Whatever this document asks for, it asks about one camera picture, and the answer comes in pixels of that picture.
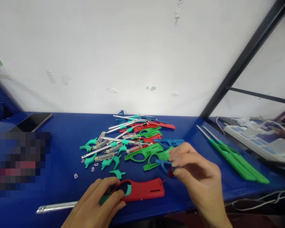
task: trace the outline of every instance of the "smartphone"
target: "smartphone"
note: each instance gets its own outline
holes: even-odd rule
[[[52,113],[35,113],[8,132],[35,132],[52,116]]]

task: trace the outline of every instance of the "power strip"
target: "power strip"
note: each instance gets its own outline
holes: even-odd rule
[[[228,125],[224,127],[224,131],[232,137],[240,141],[242,144],[256,152],[258,155],[269,161],[285,162],[285,140],[277,139],[271,143],[267,143],[257,136],[246,137],[243,132],[246,127],[238,127]]]

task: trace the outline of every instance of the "black metal frame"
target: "black metal frame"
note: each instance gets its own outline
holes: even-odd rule
[[[252,38],[250,39],[250,41],[248,42],[248,44],[246,45],[246,47],[244,48],[243,52],[240,54],[240,56],[226,75],[221,85],[218,87],[218,89],[202,111],[200,117],[206,120],[216,108],[216,106],[220,103],[220,101],[223,99],[223,97],[226,95],[228,90],[233,90],[252,96],[262,97],[265,99],[285,103],[285,99],[235,89],[231,87],[284,16],[285,0],[277,0],[264,18],[264,20],[262,21],[262,23],[260,24],[260,26],[258,27],[258,29],[256,30],[256,32],[254,33],[254,35],[252,36]]]

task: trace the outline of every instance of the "pile of plastic parts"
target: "pile of plastic parts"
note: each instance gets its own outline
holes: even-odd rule
[[[164,173],[168,174],[164,165],[169,160],[168,152],[181,145],[183,139],[163,139],[161,128],[175,129],[175,126],[168,124],[165,121],[158,120],[152,116],[147,115],[134,115],[125,116],[123,110],[116,117],[119,121],[118,125],[109,127],[108,131],[100,133],[99,137],[90,139],[80,149],[86,150],[87,154],[83,155],[82,163],[85,167],[94,162],[92,172],[101,163],[101,170],[107,166],[110,167],[112,163],[112,170],[109,173],[116,175],[121,180],[125,172],[120,172],[118,168],[121,159],[121,152],[125,154],[124,159],[132,160],[134,162],[144,162],[148,159],[147,165],[143,166],[144,171],[151,170],[157,166],[162,167]],[[109,134],[119,131],[119,135],[111,138]],[[142,154],[144,159],[136,160],[134,156]],[[157,156],[156,163],[151,163],[151,157]]]

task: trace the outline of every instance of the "hand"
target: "hand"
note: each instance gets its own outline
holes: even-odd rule
[[[107,228],[115,214],[126,205],[121,200],[124,192],[114,192],[102,206],[99,205],[99,200],[105,193],[110,193],[111,185],[119,183],[120,180],[116,177],[97,179],[76,203],[62,227]]]
[[[232,227],[227,218],[221,172],[187,142],[170,150],[173,174],[184,183],[207,227]]]

